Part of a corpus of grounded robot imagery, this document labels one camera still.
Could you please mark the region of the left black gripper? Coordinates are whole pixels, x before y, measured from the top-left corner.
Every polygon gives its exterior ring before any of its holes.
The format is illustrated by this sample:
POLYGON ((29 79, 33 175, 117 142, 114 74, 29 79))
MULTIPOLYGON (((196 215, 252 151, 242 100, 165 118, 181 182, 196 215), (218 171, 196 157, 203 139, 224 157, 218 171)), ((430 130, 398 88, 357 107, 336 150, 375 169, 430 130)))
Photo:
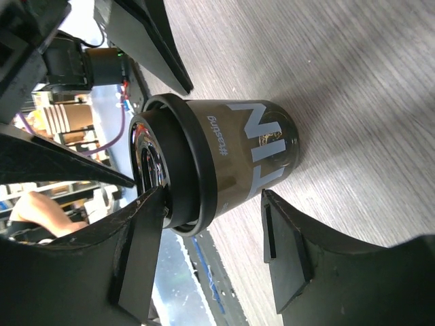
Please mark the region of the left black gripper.
POLYGON ((68 1, 1 2, 1 122, 8 124, 47 73, 43 53, 71 11, 68 1))

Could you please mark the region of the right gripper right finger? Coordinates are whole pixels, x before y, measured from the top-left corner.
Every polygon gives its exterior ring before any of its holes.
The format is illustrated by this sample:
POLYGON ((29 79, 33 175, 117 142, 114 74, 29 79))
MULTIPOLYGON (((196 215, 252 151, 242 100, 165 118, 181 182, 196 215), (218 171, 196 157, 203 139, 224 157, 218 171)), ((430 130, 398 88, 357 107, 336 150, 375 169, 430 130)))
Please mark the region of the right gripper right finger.
POLYGON ((380 247, 262 192, 264 261, 285 325, 433 325, 434 237, 380 247))

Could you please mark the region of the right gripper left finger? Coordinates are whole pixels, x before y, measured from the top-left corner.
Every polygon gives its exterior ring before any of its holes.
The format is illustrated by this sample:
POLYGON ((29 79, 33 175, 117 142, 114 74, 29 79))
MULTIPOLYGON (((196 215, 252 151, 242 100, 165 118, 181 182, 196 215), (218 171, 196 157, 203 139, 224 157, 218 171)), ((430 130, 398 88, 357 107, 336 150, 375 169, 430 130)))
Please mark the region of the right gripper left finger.
POLYGON ((47 245, 1 241, 2 325, 141 325, 147 321, 164 191, 47 245))

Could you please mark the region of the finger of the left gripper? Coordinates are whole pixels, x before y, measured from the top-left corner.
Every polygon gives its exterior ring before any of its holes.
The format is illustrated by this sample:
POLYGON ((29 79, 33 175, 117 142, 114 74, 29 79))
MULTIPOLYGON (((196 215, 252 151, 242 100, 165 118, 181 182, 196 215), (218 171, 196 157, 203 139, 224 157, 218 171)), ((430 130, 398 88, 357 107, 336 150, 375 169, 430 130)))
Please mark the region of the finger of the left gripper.
POLYGON ((108 38, 177 93, 193 90, 163 1, 111 1, 108 38))
POLYGON ((133 187, 134 180, 45 138, 1 125, 1 184, 100 181, 133 187))

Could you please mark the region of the black cup lid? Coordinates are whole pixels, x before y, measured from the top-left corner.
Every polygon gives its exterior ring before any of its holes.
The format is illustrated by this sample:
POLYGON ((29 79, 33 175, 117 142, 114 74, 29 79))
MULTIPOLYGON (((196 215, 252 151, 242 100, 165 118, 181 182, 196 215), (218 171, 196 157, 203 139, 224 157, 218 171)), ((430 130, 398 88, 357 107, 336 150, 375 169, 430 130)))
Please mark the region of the black cup lid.
POLYGON ((164 190, 164 228, 191 237, 210 225, 218 203, 215 166, 203 127, 185 100, 151 96, 130 121, 129 151, 138 193, 164 190))

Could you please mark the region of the dark coffee cup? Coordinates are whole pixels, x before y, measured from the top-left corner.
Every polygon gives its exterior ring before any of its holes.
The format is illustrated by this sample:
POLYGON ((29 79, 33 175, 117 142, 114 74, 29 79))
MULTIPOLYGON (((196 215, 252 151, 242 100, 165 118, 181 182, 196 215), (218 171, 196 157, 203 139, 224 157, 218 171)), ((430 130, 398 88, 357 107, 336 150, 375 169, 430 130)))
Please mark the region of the dark coffee cup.
POLYGON ((213 158, 217 216, 285 180, 297 167, 298 129, 281 106, 266 100, 187 104, 201 124, 213 158))

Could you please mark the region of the person's bare forearm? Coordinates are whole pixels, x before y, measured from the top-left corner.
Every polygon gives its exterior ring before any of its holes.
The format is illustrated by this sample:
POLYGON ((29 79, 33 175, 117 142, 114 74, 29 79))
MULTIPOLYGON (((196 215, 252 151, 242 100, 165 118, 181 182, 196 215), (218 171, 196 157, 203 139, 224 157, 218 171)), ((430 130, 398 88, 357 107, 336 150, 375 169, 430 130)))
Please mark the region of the person's bare forearm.
POLYGON ((72 222, 57 202, 39 192, 23 194, 12 209, 9 220, 36 223, 57 238, 88 226, 86 221, 72 222))

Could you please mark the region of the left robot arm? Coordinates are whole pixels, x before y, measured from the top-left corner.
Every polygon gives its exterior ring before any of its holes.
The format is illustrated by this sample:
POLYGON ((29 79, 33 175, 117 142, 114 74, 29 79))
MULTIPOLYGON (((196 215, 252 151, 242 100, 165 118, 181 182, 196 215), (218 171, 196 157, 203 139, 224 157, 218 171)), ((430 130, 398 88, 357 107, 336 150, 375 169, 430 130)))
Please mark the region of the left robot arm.
POLYGON ((162 1, 96 1, 94 19, 112 47, 85 46, 59 27, 68 1, 1 2, 1 182, 134 181, 80 153, 14 127, 36 86, 82 94, 121 84, 134 65, 180 94, 193 89, 162 1))

